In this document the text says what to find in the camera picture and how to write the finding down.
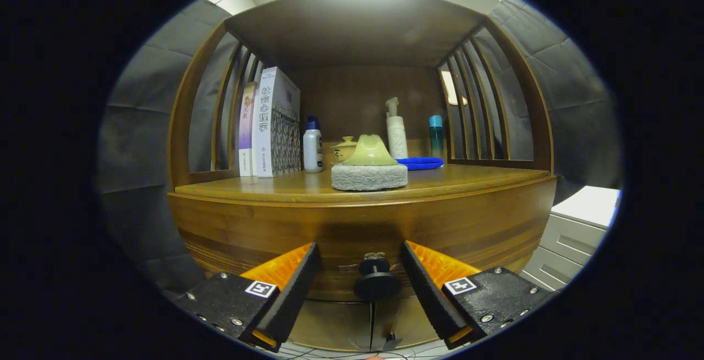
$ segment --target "yellow-green ceramic object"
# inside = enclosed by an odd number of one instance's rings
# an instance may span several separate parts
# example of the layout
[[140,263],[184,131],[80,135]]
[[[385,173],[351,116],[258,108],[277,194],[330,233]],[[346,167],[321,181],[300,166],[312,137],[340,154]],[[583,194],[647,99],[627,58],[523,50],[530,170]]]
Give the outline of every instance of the yellow-green ceramic object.
[[353,142],[354,136],[343,136],[345,141],[330,147],[332,149],[332,158],[335,163],[342,162],[352,155],[355,147],[357,147],[357,142]]
[[352,155],[343,165],[398,165],[379,135],[361,135]]

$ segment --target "wooden shelf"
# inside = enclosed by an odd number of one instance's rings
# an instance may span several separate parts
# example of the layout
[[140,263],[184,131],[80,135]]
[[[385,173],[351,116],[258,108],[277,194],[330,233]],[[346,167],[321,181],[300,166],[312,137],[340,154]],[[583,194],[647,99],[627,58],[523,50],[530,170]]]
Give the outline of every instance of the wooden shelf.
[[226,19],[267,65],[440,64],[484,18],[444,0],[277,0]]
[[330,170],[319,174],[282,175],[276,178],[237,177],[182,185],[176,193],[226,198],[243,202],[379,203],[439,195],[466,194],[546,178],[545,170],[477,167],[446,164],[440,169],[408,172],[408,185],[395,190],[344,192],[335,190]]

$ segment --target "book spine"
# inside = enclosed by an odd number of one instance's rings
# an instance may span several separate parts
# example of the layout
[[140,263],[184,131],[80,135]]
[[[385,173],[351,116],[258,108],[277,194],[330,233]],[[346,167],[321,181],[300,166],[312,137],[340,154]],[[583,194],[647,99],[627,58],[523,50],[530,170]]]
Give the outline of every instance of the book spine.
[[271,106],[273,102],[272,90],[276,80],[277,68],[272,67],[262,71],[259,82],[259,92],[256,97],[254,110],[253,132],[256,148],[256,170],[259,177],[274,177],[271,167]]
[[242,92],[242,105],[239,111],[239,133],[237,145],[239,149],[239,175],[254,175],[252,170],[252,115],[256,82],[250,82]]

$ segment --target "wooden cabinet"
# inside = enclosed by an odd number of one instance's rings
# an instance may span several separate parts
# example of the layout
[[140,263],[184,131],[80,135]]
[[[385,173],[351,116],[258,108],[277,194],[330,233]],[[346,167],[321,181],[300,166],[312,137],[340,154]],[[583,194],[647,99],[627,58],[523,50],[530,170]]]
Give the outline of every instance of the wooden cabinet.
[[[523,90],[533,160],[510,159],[510,133],[501,119],[503,99],[474,42],[473,35],[481,29],[501,46]],[[227,128],[213,125],[212,169],[191,172],[191,110],[205,66],[225,34],[239,44],[231,64],[223,68],[213,122],[230,119]],[[476,48],[476,54],[470,56],[468,48]],[[244,60],[236,63],[243,51]],[[326,170],[319,174],[239,177],[237,153],[232,150],[242,88],[254,79],[257,67],[274,65],[301,89],[301,116],[320,118],[327,144],[362,133],[385,138],[384,101],[398,96],[412,155],[430,155],[427,119],[434,114],[444,117],[447,164],[409,172],[406,187],[380,192],[334,190],[327,152]],[[444,68],[452,84],[443,80]],[[478,70],[488,76],[490,87],[470,86]],[[233,102],[227,108],[222,100],[231,77]],[[448,101],[449,87],[462,96],[457,100],[467,100],[458,115],[450,114],[457,107]],[[499,122],[490,125],[491,117],[499,117]],[[216,147],[224,130],[232,140],[227,144],[229,168],[218,169]],[[184,74],[168,142],[172,187],[168,197],[194,259],[206,273],[242,273],[314,240],[320,246],[322,268],[309,292],[311,303],[304,309],[332,309],[345,303],[359,307],[352,284],[359,277],[357,266],[369,253],[384,253],[392,272],[402,279],[398,300],[413,298],[398,259],[403,240],[478,268],[504,265],[519,272],[540,242],[556,185],[550,120],[530,68],[494,22],[443,0],[277,0],[226,19],[204,41]],[[455,144],[461,153],[455,152]],[[495,152],[495,147],[502,152]],[[407,323],[408,318],[418,318],[418,312],[403,311],[413,307],[404,304],[398,307],[400,313],[392,312],[393,319]],[[322,326],[329,316],[306,311],[297,323]],[[345,337],[336,346],[332,338],[306,337],[301,329],[296,331],[292,337],[302,345],[354,350]],[[404,345],[427,340],[432,329],[408,335]]]

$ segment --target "gray sponge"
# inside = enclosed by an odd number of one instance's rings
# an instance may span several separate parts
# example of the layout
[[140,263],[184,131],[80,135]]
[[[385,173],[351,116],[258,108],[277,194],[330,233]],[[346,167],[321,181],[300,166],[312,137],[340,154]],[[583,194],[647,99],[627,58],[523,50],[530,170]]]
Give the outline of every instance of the gray sponge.
[[332,165],[332,187],[343,191],[377,191],[408,184],[406,165]]

